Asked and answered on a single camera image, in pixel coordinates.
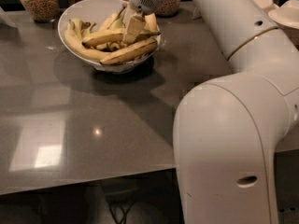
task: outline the table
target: table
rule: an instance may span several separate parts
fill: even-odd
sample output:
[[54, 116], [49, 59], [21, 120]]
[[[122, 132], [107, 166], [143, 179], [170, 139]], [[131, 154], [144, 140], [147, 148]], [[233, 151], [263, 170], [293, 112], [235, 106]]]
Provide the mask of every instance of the table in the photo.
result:
[[192, 2], [159, 18], [162, 44], [134, 71], [96, 71], [55, 23], [0, 24], [0, 194], [175, 168], [172, 126], [195, 85], [231, 74]]

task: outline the gray countertop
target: gray countertop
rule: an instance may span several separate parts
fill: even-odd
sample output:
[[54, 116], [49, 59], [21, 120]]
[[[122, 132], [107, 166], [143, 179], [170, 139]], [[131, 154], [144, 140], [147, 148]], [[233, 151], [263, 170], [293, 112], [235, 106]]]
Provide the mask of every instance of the gray countertop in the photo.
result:
[[0, 194], [175, 167], [172, 127], [180, 99], [231, 73], [192, 2], [158, 20], [160, 49], [123, 75], [72, 55], [57, 22], [9, 12], [0, 24]]

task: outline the white cup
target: white cup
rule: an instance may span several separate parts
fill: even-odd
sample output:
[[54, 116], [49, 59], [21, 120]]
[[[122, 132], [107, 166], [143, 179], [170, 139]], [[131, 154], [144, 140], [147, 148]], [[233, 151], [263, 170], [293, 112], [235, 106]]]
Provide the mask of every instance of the white cup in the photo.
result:
[[268, 14], [269, 11], [275, 9], [275, 5], [273, 3], [273, 0], [253, 0], [253, 1], [266, 14]]

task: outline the white robotic arm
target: white robotic arm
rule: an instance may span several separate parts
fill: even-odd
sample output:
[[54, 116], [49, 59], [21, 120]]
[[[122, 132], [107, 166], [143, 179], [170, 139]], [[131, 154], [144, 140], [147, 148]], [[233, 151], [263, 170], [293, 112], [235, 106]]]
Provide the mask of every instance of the white robotic arm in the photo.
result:
[[274, 153], [298, 122], [299, 52], [252, 0], [193, 2], [235, 74], [195, 87], [178, 107], [185, 222], [278, 224]]

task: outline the bunch of bananas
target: bunch of bananas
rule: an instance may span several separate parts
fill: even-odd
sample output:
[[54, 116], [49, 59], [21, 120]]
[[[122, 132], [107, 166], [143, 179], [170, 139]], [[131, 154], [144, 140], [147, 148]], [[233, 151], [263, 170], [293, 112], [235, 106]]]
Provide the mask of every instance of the bunch of bananas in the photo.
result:
[[64, 42], [79, 56], [102, 65], [127, 63], [157, 49], [160, 32], [154, 14], [144, 17], [144, 28], [132, 44], [123, 42], [126, 31], [124, 10], [125, 7], [122, 7], [120, 12], [112, 13], [95, 32], [95, 22], [71, 19], [64, 32]]

